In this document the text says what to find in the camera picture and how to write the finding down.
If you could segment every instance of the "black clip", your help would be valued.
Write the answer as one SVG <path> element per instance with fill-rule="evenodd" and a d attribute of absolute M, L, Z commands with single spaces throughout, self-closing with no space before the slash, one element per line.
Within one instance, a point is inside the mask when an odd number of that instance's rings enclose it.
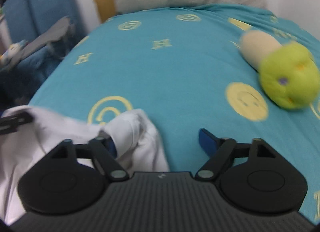
<path fill-rule="evenodd" d="M 18 126 L 28 124 L 33 121 L 33 116 L 27 112 L 0 118 L 0 135 L 14 133 Z"/>

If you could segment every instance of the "small toy on chair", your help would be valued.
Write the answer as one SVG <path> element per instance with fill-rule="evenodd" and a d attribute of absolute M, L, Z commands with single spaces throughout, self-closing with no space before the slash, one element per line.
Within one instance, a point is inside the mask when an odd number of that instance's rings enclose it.
<path fill-rule="evenodd" d="M 241 38 L 244 59 L 259 73 L 264 92 L 278 106 L 299 109 L 313 102 L 320 92 L 320 72 L 311 52 L 302 44 L 282 46 L 262 31 L 249 31 Z"/>
<path fill-rule="evenodd" d="M 11 44 L 9 49 L 0 56 L 0 67 L 7 66 L 10 62 L 10 60 L 19 52 L 21 51 L 25 46 L 27 45 L 27 41 L 23 40 L 14 44 Z"/>

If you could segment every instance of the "bed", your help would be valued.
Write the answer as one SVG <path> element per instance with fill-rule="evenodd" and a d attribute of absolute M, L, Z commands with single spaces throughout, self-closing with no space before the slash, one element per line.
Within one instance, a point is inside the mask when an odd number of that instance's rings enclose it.
<path fill-rule="evenodd" d="M 252 29 L 305 45 L 320 65 L 319 41 L 268 10 L 148 9 L 111 17 L 85 37 L 30 104 L 94 124 L 141 108 L 162 136 L 171 171 L 195 173 L 208 160 L 197 141 L 200 128 L 244 143 L 263 138 L 305 176 L 300 212 L 318 223 L 319 99 L 286 111 L 263 93 L 239 52 L 241 36 Z"/>

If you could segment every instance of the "plush toy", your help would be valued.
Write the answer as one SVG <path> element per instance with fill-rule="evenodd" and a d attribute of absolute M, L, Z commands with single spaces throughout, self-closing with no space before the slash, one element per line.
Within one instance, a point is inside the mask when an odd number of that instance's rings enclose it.
<path fill-rule="evenodd" d="M 14 44 L 11 44 L 9 49 L 0 57 L 0 67 L 4 67 L 9 64 L 10 60 L 25 46 L 27 41 L 23 40 Z"/>
<path fill-rule="evenodd" d="M 320 72 L 311 52 L 293 41 L 282 46 L 262 31 L 249 31 L 240 43 L 244 59 L 259 73 L 260 84 L 278 106 L 308 106 L 320 92 Z"/>

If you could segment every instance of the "bed sheet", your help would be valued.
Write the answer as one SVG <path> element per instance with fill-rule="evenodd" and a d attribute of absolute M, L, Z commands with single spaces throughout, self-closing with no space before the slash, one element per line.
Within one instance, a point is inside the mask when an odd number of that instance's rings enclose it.
<path fill-rule="evenodd" d="M 88 123 L 142 108 L 159 129 L 172 171 L 197 171 L 208 157 L 206 128 L 238 142 L 263 138 L 307 179 L 300 211 L 320 219 L 318 100 L 285 111 L 263 93 L 241 57 L 246 31 L 298 41 L 320 63 L 320 43 L 291 21 L 241 5 L 163 8 L 113 17 L 84 38 L 38 90 L 31 105 Z"/>

